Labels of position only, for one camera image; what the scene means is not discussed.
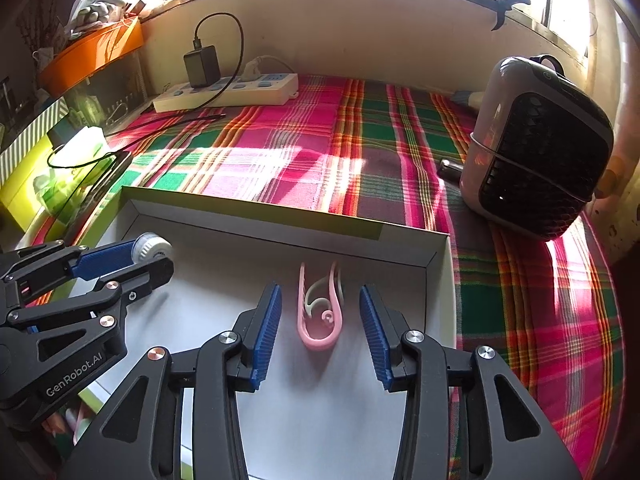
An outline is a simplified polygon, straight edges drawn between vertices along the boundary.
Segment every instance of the cardboard box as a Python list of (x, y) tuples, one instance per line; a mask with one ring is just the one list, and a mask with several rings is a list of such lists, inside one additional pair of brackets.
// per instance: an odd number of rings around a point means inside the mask
[[(358, 310), (364, 283), (409, 326), (456, 344), (449, 237), (403, 226), (180, 192), (124, 187), (82, 238), (96, 246), (153, 231), (174, 247), (175, 273), (132, 304), (128, 355), (81, 397), (99, 409), (153, 346), (197, 348), (254, 308), (263, 288), (282, 288), (282, 318), (267, 379), (238, 394), (244, 455), (252, 478), (388, 480), (398, 455), (405, 393), (376, 380)], [(309, 352), (296, 331), (298, 273), (309, 286), (340, 262), (344, 325), (336, 346)], [(81, 282), (72, 295), (92, 284)], [(192, 478), (191, 404), (185, 391), (182, 477)]]

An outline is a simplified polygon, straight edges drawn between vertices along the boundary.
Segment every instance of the power strip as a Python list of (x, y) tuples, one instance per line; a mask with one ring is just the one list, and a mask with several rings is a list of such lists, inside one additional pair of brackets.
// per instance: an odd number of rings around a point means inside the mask
[[(211, 99), (229, 81), (223, 77), (204, 88), (191, 88), (188, 83), (177, 84), (154, 99), (156, 112), (191, 110)], [(283, 105), (298, 96), (298, 74), (265, 74), (255, 81), (236, 78), (222, 94), (207, 106)]]

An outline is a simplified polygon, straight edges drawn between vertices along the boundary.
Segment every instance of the blue rubber finger pad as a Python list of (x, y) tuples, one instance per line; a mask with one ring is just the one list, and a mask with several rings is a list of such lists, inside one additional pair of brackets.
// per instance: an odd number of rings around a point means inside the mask
[(250, 381), (256, 390), (267, 377), (267, 369), (280, 324), (280, 314), (282, 314), (282, 293), (280, 287), (276, 285), (271, 293), (269, 306), (264, 314), (254, 347), (254, 370), (252, 370)]
[(131, 240), (101, 251), (81, 255), (76, 266), (71, 269), (74, 278), (93, 280), (133, 265), (131, 250), (134, 243), (135, 240)]
[(389, 343), (382, 330), (382, 325), (380, 325), (380, 320), (369, 292), (364, 286), (360, 289), (360, 319), (367, 337), (367, 343), (369, 343), (369, 352), (371, 353), (373, 367), (376, 370), (376, 377), (385, 387), (385, 390), (389, 390), (393, 381)]

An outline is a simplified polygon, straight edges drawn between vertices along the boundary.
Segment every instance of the black fan grille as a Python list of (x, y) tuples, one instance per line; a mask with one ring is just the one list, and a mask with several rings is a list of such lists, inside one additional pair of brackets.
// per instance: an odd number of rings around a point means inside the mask
[(545, 240), (564, 233), (584, 206), (546, 180), (497, 158), (482, 183), (479, 201), (489, 213)]
[(535, 93), (515, 99), (496, 151), (585, 200), (609, 160), (609, 147), (599, 134)]

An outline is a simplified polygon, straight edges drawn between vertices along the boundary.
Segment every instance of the plaid blanket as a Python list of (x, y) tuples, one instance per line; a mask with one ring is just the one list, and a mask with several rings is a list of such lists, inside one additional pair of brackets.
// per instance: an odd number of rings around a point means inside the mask
[[(146, 186), (449, 233), (458, 347), (497, 349), (584, 478), (593, 477), (616, 436), (624, 371), (614, 291), (586, 218), (542, 243), (471, 212), (458, 188), (436, 176), (436, 165), (443, 157), (464, 162), (475, 117), (437, 94), (308, 76), (287, 105), (224, 112), (224, 120), (169, 127), (140, 142), (105, 202), (122, 185)], [(125, 146), (180, 120), (171, 115), (110, 144)], [(456, 434), (452, 478), (460, 468)]]

